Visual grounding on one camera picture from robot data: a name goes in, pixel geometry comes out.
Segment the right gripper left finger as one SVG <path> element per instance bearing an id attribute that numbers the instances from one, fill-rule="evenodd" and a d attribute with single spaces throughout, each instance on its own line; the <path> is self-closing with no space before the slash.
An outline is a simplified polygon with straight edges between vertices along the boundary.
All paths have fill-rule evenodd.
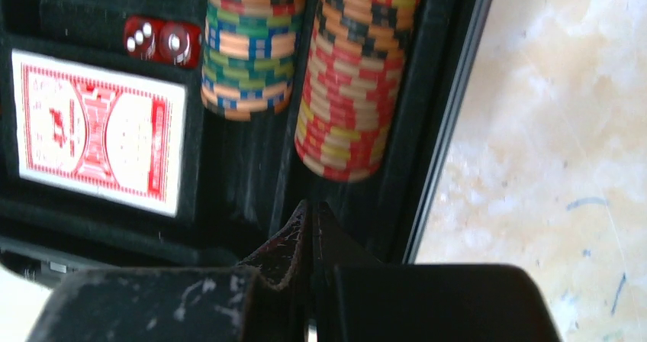
<path id="1" fill-rule="evenodd" d="M 230 267 L 87 269 L 48 298 L 30 341 L 303 341 L 311 206 Z"/>

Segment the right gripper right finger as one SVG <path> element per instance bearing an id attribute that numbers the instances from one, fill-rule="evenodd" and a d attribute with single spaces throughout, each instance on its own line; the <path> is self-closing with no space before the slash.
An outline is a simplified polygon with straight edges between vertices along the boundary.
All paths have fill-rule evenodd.
<path id="1" fill-rule="evenodd" d="M 538 286 L 496 263 L 388 264 L 312 207 L 320 341 L 557 341 Z"/>

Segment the black poker set case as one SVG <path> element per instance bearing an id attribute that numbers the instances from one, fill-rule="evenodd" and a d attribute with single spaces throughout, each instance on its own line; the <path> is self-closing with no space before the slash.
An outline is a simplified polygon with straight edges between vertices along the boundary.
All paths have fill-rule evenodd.
<path id="1" fill-rule="evenodd" d="M 307 1 L 289 107 L 228 121 L 204 109 L 198 69 L 136 60 L 122 44 L 128 16 L 202 24 L 207 0 L 1 0 L 2 265 L 46 286 L 59 281 L 48 262 L 226 266 L 276 233 L 303 199 L 327 202 L 380 260 L 411 262 L 492 0 L 421 0 L 384 160 L 351 184 L 314 174 L 293 146 L 316 1 Z M 176 216 L 19 177 L 14 49 L 186 86 Z"/>

